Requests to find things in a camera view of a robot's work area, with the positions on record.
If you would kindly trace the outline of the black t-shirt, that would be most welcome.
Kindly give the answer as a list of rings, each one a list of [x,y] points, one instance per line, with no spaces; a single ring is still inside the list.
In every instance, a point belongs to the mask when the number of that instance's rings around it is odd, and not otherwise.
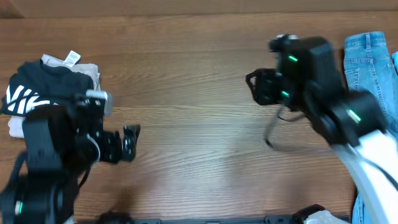
[[[25,62],[10,78],[1,112],[24,117],[42,105],[69,103],[94,88],[90,76],[67,67],[50,67],[42,60]]]

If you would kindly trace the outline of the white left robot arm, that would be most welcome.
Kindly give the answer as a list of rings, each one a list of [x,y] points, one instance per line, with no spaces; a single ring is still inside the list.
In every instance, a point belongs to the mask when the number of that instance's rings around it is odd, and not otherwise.
[[[87,90],[65,98],[64,105],[43,105],[22,123],[26,149],[1,192],[4,223],[71,223],[74,202],[97,162],[117,164],[136,157],[138,124],[103,129],[112,97]]]

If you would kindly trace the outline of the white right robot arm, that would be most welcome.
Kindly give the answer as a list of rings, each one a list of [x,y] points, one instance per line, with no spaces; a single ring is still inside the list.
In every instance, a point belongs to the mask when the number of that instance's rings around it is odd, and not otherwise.
[[[301,112],[351,174],[372,222],[396,223],[397,140],[376,97],[343,86],[323,37],[279,35],[269,48],[277,67],[246,76],[254,101]]]

